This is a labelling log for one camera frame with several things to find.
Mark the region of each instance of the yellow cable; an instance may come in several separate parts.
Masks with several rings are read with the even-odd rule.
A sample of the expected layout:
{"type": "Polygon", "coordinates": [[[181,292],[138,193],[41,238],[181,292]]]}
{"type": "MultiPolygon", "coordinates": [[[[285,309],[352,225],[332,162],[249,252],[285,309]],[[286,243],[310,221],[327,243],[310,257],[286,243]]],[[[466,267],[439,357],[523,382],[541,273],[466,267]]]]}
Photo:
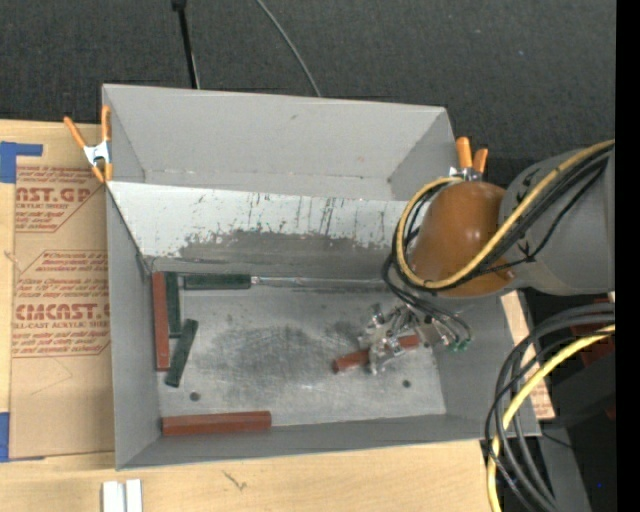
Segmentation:
{"type": "MultiPolygon", "coordinates": [[[[574,341],[571,345],[563,348],[558,351],[556,355],[554,355],[549,361],[540,367],[540,369],[525,382],[522,386],[518,394],[511,400],[509,407],[504,412],[502,416],[502,426],[505,430],[509,427],[511,420],[515,416],[516,412],[522,406],[522,403],[525,399],[531,394],[533,388],[544,379],[547,375],[549,375],[553,369],[558,366],[560,363],[566,361],[576,352],[579,352],[585,347],[589,345],[593,345],[594,343],[605,339],[610,334],[616,332],[616,325],[612,324],[603,329],[598,330],[597,334],[593,336],[588,336],[586,338],[581,338],[574,341]]],[[[491,442],[491,448],[493,452],[496,454],[496,457],[500,455],[500,439],[497,434],[493,437],[491,442]]],[[[489,457],[489,462],[487,465],[487,490],[489,492],[489,503],[491,504],[491,510],[493,512],[500,512],[502,508],[500,507],[500,501],[498,499],[498,492],[496,490],[496,463],[493,458],[489,457]]]]}
{"type": "Polygon", "coordinates": [[[589,156],[597,153],[601,149],[606,148],[613,144],[613,140],[600,142],[599,144],[595,144],[587,149],[576,153],[571,158],[565,160],[563,163],[558,165],[555,169],[553,169],[549,174],[547,174],[544,179],[542,179],[534,188],[529,192],[524,200],[517,206],[517,208],[509,215],[507,220],[500,226],[498,231],[496,231],[495,235],[491,237],[491,240],[487,242],[487,244],[482,248],[482,250],[476,254],[476,256],[465,265],[463,268],[458,270],[455,274],[449,276],[446,279],[441,279],[440,281],[426,281],[418,277],[413,270],[409,267],[405,254],[404,254],[404,230],[407,224],[407,220],[409,215],[411,214],[411,210],[414,205],[420,200],[422,195],[425,192],[437,186],[443,182],[452,181],[451,178],[441,178],[439,180],[434,181],[428,185],[425,185],[418,193],[407,203],[402,215],[400,216],[400,221],[398,222],[398,230],[396,232],[396,247],[397,251],[397,262],[400,268],[400,272],[404,274],[409,281],[413,284],[420,286],[422,288],[426,288],[428,290],[435,288],[443,288],[445,286],[449,286],[455,284],[460,279],[464,278],[470,272],[472,272],[480,262],[494,249],[494,247],[502,240],[507,231],[516,223],[516,221],[522,216],[524,211],[529,208],[531,203],[542,193],[542,191],[553,181],[560,173],[564,172],[566,169],[578,163],[580,160],[588,158],[589,156]]]}

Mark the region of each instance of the dark floor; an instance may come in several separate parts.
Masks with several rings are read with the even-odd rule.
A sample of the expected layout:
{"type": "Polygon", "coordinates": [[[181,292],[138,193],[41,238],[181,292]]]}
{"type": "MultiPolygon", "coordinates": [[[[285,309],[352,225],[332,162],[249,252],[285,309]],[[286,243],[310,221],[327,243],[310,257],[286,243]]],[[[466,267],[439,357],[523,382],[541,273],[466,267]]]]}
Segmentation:
{"type": "MultiPolygon", "coordinates": [[[[489,147],[494,183],[615,135],[615,0],[265,3],[324,96],[446,106],[457,136],[489,147]]],[[[313,95],[255,0],[192,0],[187,16],[203,88],[313,95]]],[[[103,82],[189,87],[170,0],[0,0],[0,69],[8,119],[96,122],[103,82]]],[[[610,512],[602,416],[571,437],[594,511],[610,512]]]]}

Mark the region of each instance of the black cable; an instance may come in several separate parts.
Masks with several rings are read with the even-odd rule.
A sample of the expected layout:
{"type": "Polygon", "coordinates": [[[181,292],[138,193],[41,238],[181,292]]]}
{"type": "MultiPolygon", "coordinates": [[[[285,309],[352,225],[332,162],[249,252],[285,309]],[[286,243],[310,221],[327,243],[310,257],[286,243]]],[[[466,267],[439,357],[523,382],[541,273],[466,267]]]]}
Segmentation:
{"type": "Polygon", "coordinates": [[[302,71],[304,71],[304,74],[307,77],[307,80],[309,81],[309,83],[311,84],[311,87],[313,87],[313,90],[316,93],[316,96],[318,96],[318,98],[322,98],[322,93],[320,92],[320,88],[318,87],[318,84],[316,84],[316,81],[313,79],[313,76],[311,76],[311,72],[309,71],[309,68],[307,68],[307,65],[304,63],[304,59],[300,55],[300,52],[298,51],[296,46],[293,44],[293,41],[289,39],[289,36],[284,31],[280,23],[278,23],[278,20],[273,15],[273,13],[267,8],[265,3],[262,0],[255,0],[255,2],[256,4],[258,4],[260,9],[262,9],[262,11],[267,15],[267,17],[271,20],[271,23],[273,23],[273,25],[276,27],[278,32],[280,32],[280,35],[284,39],[285,43],[287,43],[287,46],[295,56],[296,60],[298,61],[298,64],[300,64],[302,71]]]}
{"type": "Polygon", "coordinates": [[[556,230],[556,228],[558,227],[558,225],[560,224],[560,222],[562,221],[562,219],[564,218],[564,216],[569,212],[569,210],[571,210],[571,208],[573,208],[573,206],[575,206],[575,204],[580,200],[580,198],[591,188],[591,186],[593,186],[593,184],[598,180],[598,178],[600,178],[600,176],[602,176],[602,173],[604,172],[604,168],[600,169],[597,174],[591,178],[577,193],[575,196],[573,196],[573,198],[571,199],[571,201],[569,201],[565,207],[560,211],[560,213],[556,216],[556,218],[554,219],[553,223],[551,224],[551,226],[549,227],[547,233],[545,234],[544,238],[542,239],[542,241],[538,244],[538,247],[535,248],[535,250],[529,254],[528,256],[517,260],[517,261],[513,261],[511,263],[504,263],[502,265],[498,265],[497,267],[490,267],[490,268],[486,268],[486,269],[482,269],[479,271],[475,271],[473,272],[473,278],[476,278],[478,276],[482,276],[485,274],[492,274],[494,272],[499,272],[501,270],[506,270],[508,268],[512,268],[515,267],[516,265],[520,265],[522,263],[528,263],[530,261],[532,261],[539,253],[540,251],[542,251],[542,249],[544,249],[544,247],[547,245],[547,243],[549,242],[549,240],[551,239],[551,236],[553,235],[554,231],[556,230]]]}
{"type": "Polygon", "coordinates": [[[184,46],[184,54],[187,59],[187,67],[189,68],[189,81],[192,89],[200,89],[200,78],[196,69],[196,59],[191,49],[191,38],[189,37],[189,25],[187,23],[187,0],[171,0],[171,7],[174,12],[178,13],[180,20],[180,32],[182,34],[182,44],[184,46]]]}
{"type": "MultiPolygon", "coordinates": [[[[513,387],[513,385],[517,383],[518,380],[521,379],[526,374],[526,372],[528,372],[533,367],[533,365],[537,362],[537,360],[541,359],[541,357],[546,353],[548,353],[549,351],[554,350],[554,348],[557,347],[558,344],[556,343],[551,347],[548,347],[547,349],[538,353],[537,359],[530,361],[518,375],[516,375],[514,378],[511,379],[509,384],[500,388],[500,384],[506,380],[506,376],[508,374],[509,368],[512,367],[510,363],[513,362],[514,360],[517,362],[521,361],[521,358],[526,352],[526,350],[538,338],[542,336],[546,336],[547,334],[550,334],[558,329],[563,329],[565,328],[565,325],[586,324],[586,323],[592,323],[594,321],[599,321],[599,320],[610,321],[611,320],[610,317],[603,317],[602,315],[594,316],[593,314],[599,313],[602,311],[611,312],[613,310],[614,310],[613,304],[596,304],[596,305],[581,306],[581,307],[573,308],[571,310],[559,313],[558,315],[555,315],[554,317],[540,324],[527,338],[525,338],[516,347],[514,347],[514,349],[507,356],[500,370],[500,375],[498,377],[498,381],[496,384],[496,399],[493,405],[491,406],[491,409],[487,416],[487,421],[485,423],[485,438],[487,439],[487,442],[489,442],[489,439],[490,439],[491,417],[494,415],[494,411],[498,407],[500,400],[502,400],[502,398],[506,395],[507,392],[509,392],[509,390],[513,387]]],[[[501,424],[501,416],[498,416],[497,414],[496,414],[496,423],[498,425],[501,424]]],[[[495,454],[493,454],[493,450],[490,449],[490,452],[492,453],[492,458],[495,458],[495,454]]]]}
{"type": "Polygon", "coordinates": [[[412,306],[413,308],[421,311],[425,315],[431,316],[438,320],[454,336],[454,344],[459,345],[461,342],[465,342],[471,339],[471,328],[464,320],[454,316],[452,313],[440,308],[439,306],[435,306],[434,304],[421,299],[420,297],[415,297],[409,294],[402,288],[395,285],[391,281],[389,275],[389,270],[392,266],[394,268],[394,271],[396,272],[396,275],[399,275],[398,270],[393,263],[393,254],[390,254],[382,266],[382,279],[389,287],[389,289],[394,293],[394,295],[396,295],[396,297],[398,297],[406,304],[412,306]],[[461,340],[460,332],[452,330],[453,328],[450,325],[451,323],[456,324],[458,326],[458,329],[460,329],[464,333],[464,339],[461,340]]]}
{"type": "MultiPolygon", "coordinates": [[[[517,243],[517,241],[523,236],[526,230],[529,229],[531,225],[533,225],[533,223],[536,222],[540,218],[540,216],[546,212],[548,207],[553,204],[553,202],[555,202],[558,198],[565,194],[567,190],[573,187],[577,182],[582,180],[585,175],[588,175],[592,172],[603,171],[606,167],[610,151],[610,146],[603,148],[594,155],[591,155],[590,157],[578,162],[575,166],[573,166],[572,169],[565,171],[565,174],[560,176],[558,182],[552,187],[551,191],[549,191],[544,197],[538,199],[538,201],[529,209],[529,211],[519,219],[516,225],[511,228],[510,232],[503,238],[503,240],[501,240],[496,245],[496,247],[494,247],[491,253],[485,256],[483,261],[478,264],[475,270],[471,271],[469,274],[462,277],[455,283],[438,288],[437,291],[444,291],[455,288],[457,286],[460,286],[461,284],[471,281],[472,279],[475,279],[480,275],[497,272],[499,270],[514,266],[516,262],[507,263],[498,267],[491,267],[492,264],[494,264],[507,252],[507,250],[509,250],[515,243],[517,243]]],[[[517,263],[519,264],[526,261],[528,261],[527,258],[525,258],[524,261],[518,261],[517,263]]]]}
{"type": "MultiPolygon", "coordinates": [[[[596,306],[599,308],[599,306],[612,306],[612,305],[611,304],[603,304],[603,305],[596,305],[596,306]]],[[[601,308],[601,309],[603,309],[603,310],[611,310],[613,308],[607,307],[607,308],[601,308]]],[[[594,310],[596,310],[596,308],[593,308],[593,307],[574,308],[573,310],[570,310],[569,312],[563,312],[560,315],[556,315],[556,317],[554,317],[552,319],[549,319],[549,320],[551,321],[551,320],[557,319],[558,322],[551,322],[551,323],[549,323],[548,321],[543,322],[543,324],[541,324],[539,326],[539,328],[538,328],[538,329],[541,329],[543,332],[540,332],[539,334],[537,334],[535,332],[535,330],[534,330],[534,332],[532,332],[527,338],[525,338],[525,340],[523,340],[520,344],[518,344],[518,346],[516,346],[514,348],[514,350],[511,351],[509,356],[507,356],[507,359],[505,360],[505,363],[504,363],[503,367],[501,368],[500,376],[498,378],[498,384],[497,384],[497,387],[496,387],[496,399],[495,399],[493,405],[491,406],[491,409],[490,409],[489,414],[487,416],[487,420],[485,422],[485,439],[486,439],[486,442],[488,444],[489,455],[492,457],[492,459],[494,459],[494,461],[497,460],[497,458],[495,456],[495,453],[493,452],[493,449],[491,448],[491,436],[490,436],[491,419],[492,419],[492,417],[495,417],[496,430],[497,430],[496,433],[497,433],[498,437],[500,438],[502,445],[505,448],[505,455],[509,459],[509,463],[510,463],[511,467],[513,467],[514,471],[516,471],[519,481],[523,483],[523,485],[525,486],[527,491],[529,491],[529,493],[532,494],[532,496],[536,498],[536,501],[538,501],[543,506],[543,508],[545,510],[553,510],[553,508],[549,508],[549,506],[553,506],[553,505],[547,505],[547,506],[544,505],[544,502],[547,501],[547,500],[544,500],[543,496],[540,495],[536,491],[536,489],[534,488],[533,484],[531,484],[531,482],[529,482],[529,480],[527,479],[526,475],[524,475],[524,473],[521,471],[521,469],[519,467],[519,463],[515,460],[515,457],[513,457],[513,454],[510,453],[509,440],[506,437],[506,432],[504,431],[504,428],[502,427],[503,408],[502,408],[501,401],[509,391],[517,393],[517,390],[519,389],[520,380],[533,367],[533,365],[536,364],[538,362],[538,360],[542,358],[542,356],[546,355],[547,353],[549,353],[552,350],[555,350],[561,344],[566,343],[569,340],[575,339],[575,337],[572,336],[570,338],[559,340],[559,341],[555,342],[554,344],[552,344],[551,346],[545,348],[543,351],[539,352],[537,354],[537,358],[529,361],[529,363],[527,363],[527,365],[525,365],[525,367],[523,367],[522,370],[520,372],[518,372],[517,375],[514,376],[511,379],[509,384],[504,386],[502,389],[500,389],[500,383],[504,382],[504,380],[506,380],[506,375],[508,373],[508,368],[509,367],[512,368],[512,373],[513,373],[513,369],[520,365],[520,361],[522,360],[522,357],[523,357],[524,353],[526,352],[526,350],[539,337],[542,337],[544,335],[550,334],[551,332],[554,332],[556,330],[561,330],[563,328],[566,328],[565,326],[584,325],[584,324],[590,324],[590,323],[598,322],[598,321],[610,322],[610,321],[613,320],[613,316],[612,315],[584,316],[584,312],[585,311],[594,311],[594,310]],[[577,318],[573,318],[572,319],[567,315],[567,313],[572,313],[572,312],[575,312],[575,313],[583,315],[583,316],[578,316],[577,318]]],[[[519,420],[520,420],[520,418],[519,418],[519,413],[518,413],[514,417],[514,422],[517,421],[519,423],[519,420]]],[[[528,447],[526,446],[526,442],[524,444],[524,451],[526,451],[527,454],[530,457],[530,453],[528,452],[528,447]]],[[[534,474],[534,475],[537,474],[538,478],[536,478],[536,476],[534,476],[534,479],[538,481],[538,484],[539,485],[543,485],[543,486],[546,487],[546,485],[542,481],[542,478],[540,477],[539,473],[537,472],[537,468],[535,468],[535,466],[533,466],[533,469],[529,468],[529,470],[530,470],[530,472],[533,471],[532,474],[534,474]]],[[[508,473],[507,474],[503,474],[503,477],[505,477],[505,479],[510,478],[508,473]]]]}

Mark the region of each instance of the blue tape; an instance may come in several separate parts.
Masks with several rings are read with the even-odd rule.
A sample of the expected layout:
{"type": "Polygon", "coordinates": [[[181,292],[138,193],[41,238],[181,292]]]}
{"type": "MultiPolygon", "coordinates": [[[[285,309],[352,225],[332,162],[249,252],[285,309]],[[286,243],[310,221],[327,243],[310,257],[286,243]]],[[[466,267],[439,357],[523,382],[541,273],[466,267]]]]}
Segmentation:
{"type": "Polygon", "coordinates": [[[15,183],[18,156],[42,156],[42,148],[42,144],[0,142],[0,183],[15,183]]]}
{"type": "Polygon", "coordinates": [[[9,413],[0,412],[0,462],[9,461],[9,413]]]}

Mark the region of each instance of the wooden table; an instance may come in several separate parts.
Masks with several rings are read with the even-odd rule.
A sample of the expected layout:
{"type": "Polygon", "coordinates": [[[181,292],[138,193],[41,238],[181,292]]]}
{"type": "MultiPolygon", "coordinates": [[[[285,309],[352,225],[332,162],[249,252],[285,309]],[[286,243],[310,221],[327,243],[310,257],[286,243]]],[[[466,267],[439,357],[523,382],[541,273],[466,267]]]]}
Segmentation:
{"type": "MultiPolygon", "coordinates": [[[[37,130],[33,135],[39,138],[43,131],[48,133],[52,127],[62,128],[62,123],[25,125],[16,122],[16,128],[12,130],[12,122],[3,121],[0,126],[0,135],[15,131],[19,134],[18,139],[29,139],[30,130],[37,130]]],[[[13,218],[12,192],[4,187],[2,193],[0,208],[5,231],[0,232],[0,243],[7,245],[11,241],[6,226],[13,218]]],[[[11,254],[10,247],[0,248],[2,252],[5,249],[11,254]]],[[[5,260],[2,264],[0,270],[4,276],[0,277],[4,279],[1,282],[4,298],[9,296],[7,287],[10,284],[6,279],[9,264],[5,260]]],[[[6,304],[3,311],[6,327],[10,314],[6,304]]],[[[522,318],[517,317],[514,322],[512,329],[522,330],[522,318]]],[[[0,384],[5,385],[10,340],[6,329],[2,333],[0,384]]],[[[6,410],[6,397],[6,386],[0,386],[0,412],[6,410]]],[[[111,452],[0,464],[0,511],[99,510],[103,482],[124,482],[133,478],[142,480],[143,504],[147,512],[489,510],[485,465],[477,441],[125,472],[116,472],[113,468],[111,452]]]]}

